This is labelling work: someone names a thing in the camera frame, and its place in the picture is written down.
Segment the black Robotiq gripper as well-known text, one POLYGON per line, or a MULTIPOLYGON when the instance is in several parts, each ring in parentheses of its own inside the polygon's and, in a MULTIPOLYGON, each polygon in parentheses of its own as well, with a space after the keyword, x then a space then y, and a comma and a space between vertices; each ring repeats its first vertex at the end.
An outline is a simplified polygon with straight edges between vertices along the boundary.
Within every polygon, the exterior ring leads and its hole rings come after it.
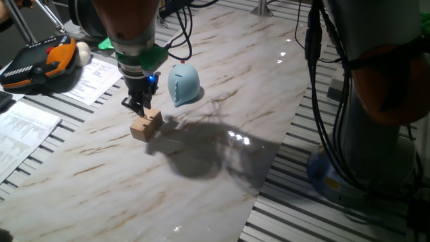
POLYGON ((128 88, 129 96, 124 98, 121 104, 128 108, 129 110, 136 113, 138 116, 144 116, 144 107, 146 109, 151 109, 153 95, 157 93, 158 90, 158 75, 149 75, 147 77, 139 77, 137 79, 132 79, 129 77, 124 78, 124 82, 128 88))

